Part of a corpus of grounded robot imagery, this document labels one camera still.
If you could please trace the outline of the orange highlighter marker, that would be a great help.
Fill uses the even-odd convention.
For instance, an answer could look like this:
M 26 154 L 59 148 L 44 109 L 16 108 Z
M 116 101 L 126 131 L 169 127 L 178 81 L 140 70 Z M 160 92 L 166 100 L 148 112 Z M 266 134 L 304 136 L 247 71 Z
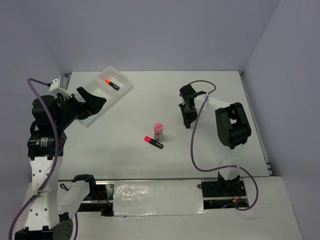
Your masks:
M 118 85 L 116 85 L 115 83 L 113 83 L 112 81 L 110 81 L 109 79 L 106 79 L 105 82 L 111 86 L 114 90 L 118 91 L 120 89 L 120 87 Z

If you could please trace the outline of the blue paint jar with label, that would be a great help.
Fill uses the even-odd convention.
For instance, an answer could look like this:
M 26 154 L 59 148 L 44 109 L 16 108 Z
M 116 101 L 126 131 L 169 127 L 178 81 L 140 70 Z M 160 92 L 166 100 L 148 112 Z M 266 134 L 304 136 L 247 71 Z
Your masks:
M 79 103 L 85 103 L 85 99 L 81 96 L 81 95 L 77 95 L 75 96 L 76 100 L 79 102 Z

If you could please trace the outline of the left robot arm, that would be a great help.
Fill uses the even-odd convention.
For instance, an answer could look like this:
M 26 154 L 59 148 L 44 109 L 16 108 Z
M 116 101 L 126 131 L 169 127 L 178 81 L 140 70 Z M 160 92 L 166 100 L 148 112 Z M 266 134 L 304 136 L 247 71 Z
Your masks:
M 19 211 L 28 210 L 24 227 L 9 231 L 14 240 L 69 240 L 74 231 L 75 217 L 82 201 L 97 196 L 98 187 L 91 174 L 76 175 L 66 197 L 58 202 L 59 172 L 67 141 L 65 129 L 75 120 L 96 115 L 107 100 L 78 87 L 74 94 L 64 96 L 37 95 L 32 103 L 34 121 L 27 142 L 32 180 L 31 197 Z

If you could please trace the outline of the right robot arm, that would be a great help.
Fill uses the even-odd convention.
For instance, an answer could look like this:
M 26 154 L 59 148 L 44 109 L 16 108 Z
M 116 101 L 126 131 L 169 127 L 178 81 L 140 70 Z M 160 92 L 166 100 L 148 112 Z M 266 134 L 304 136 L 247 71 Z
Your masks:
M 193 166 L 203 173 L 217 171 L 217 190 L 221 195 L 228 196 L 240 185 L 239 167 L 227 159 L 212 169 L 201 169 L 195 162 L 194 140 L 200 115 L 203 111 L 214 113 L 217 137 L 223 146 L 230 149 L 230 155 L 239 153 L 239 146 L 247 143 L 252 130 L 240 102 L 226 103 L 210 97 L 209 94 L 205 91 L 197 92 L 190 83 L 184 85 L 179 90 L 179 96 L 182 97 L 179 108 L 184 126 L 189 129 L 194 123 L 190 140 L 190 158 Z

